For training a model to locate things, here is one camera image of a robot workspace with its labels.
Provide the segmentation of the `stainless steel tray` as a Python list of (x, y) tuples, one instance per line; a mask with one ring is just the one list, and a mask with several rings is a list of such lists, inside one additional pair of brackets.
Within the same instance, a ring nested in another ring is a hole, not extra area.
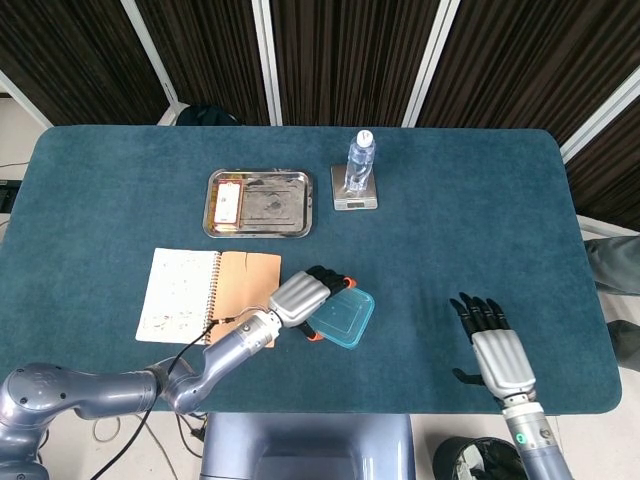
[[(214, 223), (218, 184), (243, 183), (237, 225)], [(208, 181), (202, 227), (211, 238), (301, 238), (312, 226), (313, 177), (303, 170), (219, 169)]]

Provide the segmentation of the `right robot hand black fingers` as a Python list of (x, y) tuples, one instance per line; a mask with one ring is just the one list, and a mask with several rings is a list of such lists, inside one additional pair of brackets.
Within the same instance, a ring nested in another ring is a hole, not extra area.
[(461, 292), (452, 298), (463, 330), (471, 344), (479, 372), (468, 374), (459, 368), (453, 375), (463, 384), (487, 388), (504, 408), (537, 399), (536, 378), (515, 330), (511, 328), (501, 306)]

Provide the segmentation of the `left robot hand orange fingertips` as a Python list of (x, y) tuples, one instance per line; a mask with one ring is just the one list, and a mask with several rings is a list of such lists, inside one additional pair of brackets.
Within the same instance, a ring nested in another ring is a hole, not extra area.
[(297, 328), (309, 341), (320, 341), (322, 335), (309, 325), (308, 319), (329, 298), (356, 285), (353, 278), (316, 265), (284, 282), (270, 296), (268, 308), (284, 328)]

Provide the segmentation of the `white partition post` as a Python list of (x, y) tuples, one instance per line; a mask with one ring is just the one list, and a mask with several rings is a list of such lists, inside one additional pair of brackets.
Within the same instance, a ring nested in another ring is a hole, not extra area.
[(45, 129), (53, 127), (51, 121), (35, 106), (27, 95), (0, 69), (0, 88), (13, 98), (34, 120)]
[(439, 0), (435, 18), (402, 119), (402, 128), (414, 128), (424, 106), (461, 0)]
[(560, 146), (566, 165), (640, 97), (640, 65)]
[(251, 0), (269, 122), (282, 126), (282, 107), (270, 0)]
[(187, 105), (178, 100), (173, 82), (144, 22), (136, 0), (120, 0), (120, 3), (145, 51), (168, 102), (168, 107), (158, 121), (158, 124), (161, 126), (175, 126), (179, 114)]

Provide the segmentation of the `clear water bottle white cap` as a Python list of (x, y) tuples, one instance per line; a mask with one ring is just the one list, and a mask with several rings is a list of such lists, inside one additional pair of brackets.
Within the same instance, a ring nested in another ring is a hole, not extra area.
[(348, 191), (364, 191), (369, 182), (375, 159), (376, 144), (370, 130), (360, 130), (349, 147), (345, 172), (345, 187)]

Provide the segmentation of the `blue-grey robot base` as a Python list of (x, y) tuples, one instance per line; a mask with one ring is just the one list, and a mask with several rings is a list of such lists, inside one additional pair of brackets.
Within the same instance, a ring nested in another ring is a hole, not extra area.
[(199, 480), (416, 480), (407, 414), (212, 413)]

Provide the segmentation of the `silver kitchen scale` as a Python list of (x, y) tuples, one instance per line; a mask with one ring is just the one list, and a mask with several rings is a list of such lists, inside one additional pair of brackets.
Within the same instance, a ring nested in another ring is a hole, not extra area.
[(331, 166), (332, 198), (336, 211), (375, 210), (378, 207), (378, 196), (374, 173), (368, 177), (364, 190), (349, 190), (345, 183), (346, 164)]

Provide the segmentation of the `red and white card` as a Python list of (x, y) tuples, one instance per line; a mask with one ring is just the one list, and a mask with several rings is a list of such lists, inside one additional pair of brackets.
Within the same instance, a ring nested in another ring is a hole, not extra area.
[(241, 180), (223, 180), (218, 184), (214, 223), (237, 225), (240, 218), (243, 183)]

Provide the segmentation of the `teal table cloth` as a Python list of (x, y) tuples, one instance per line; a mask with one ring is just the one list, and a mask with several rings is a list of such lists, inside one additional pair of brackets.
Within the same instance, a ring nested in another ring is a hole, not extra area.
[[(377, 129), (379, 205), (338, 212), (330, 168), (353, 131), (331, 127), (68, 126), (38, 140), (0, 243), (0, 382), (32, 362), (145, 368), (180, 352), (135, 338), (157, 248), (321, 265), (375, 300), (359, 345), (287, 330), (204, 402), (221, 412), (491, 413), (454, 368), (478, 369), (451, 299), (491, 298), (519, 335), (552, 415), (602, 413), (619, 371), (553, 137), (542, 130)], [(311, 231), (213, 239), (220, 169), (304, 170)]]

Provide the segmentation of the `blue plastic container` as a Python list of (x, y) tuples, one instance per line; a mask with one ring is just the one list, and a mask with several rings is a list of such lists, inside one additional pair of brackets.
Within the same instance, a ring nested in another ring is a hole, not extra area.
[(345, 349), (355, 349), (375, 309), (373, 297), (358, 288), (347, 288), (330, 297), (307, 320), (324, 339)]

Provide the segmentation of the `black trash bin with bag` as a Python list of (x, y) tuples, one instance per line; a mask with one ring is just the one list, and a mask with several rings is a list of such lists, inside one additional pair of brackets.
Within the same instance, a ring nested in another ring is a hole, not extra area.
[(528, 480), (515, 447), (495, 437), (444, 440), (432, 470), (435, 480)]

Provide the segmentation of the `open spiral notebook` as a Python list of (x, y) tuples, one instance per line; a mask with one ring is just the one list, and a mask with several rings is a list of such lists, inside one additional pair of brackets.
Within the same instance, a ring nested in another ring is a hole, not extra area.
[(268, 307), (280, 269), (274, 254), (157, 248), (136, 339), (212, 344)]

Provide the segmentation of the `grey trouser leg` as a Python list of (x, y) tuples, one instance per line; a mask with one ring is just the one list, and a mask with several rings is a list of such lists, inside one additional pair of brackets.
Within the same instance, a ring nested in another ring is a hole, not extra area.
[(640, 235), (591, 239), (584, 246), (598, 290), (640, 296)]
[(640, 325), (615, 320), (607, 327), (618, 365), (640, 372)]

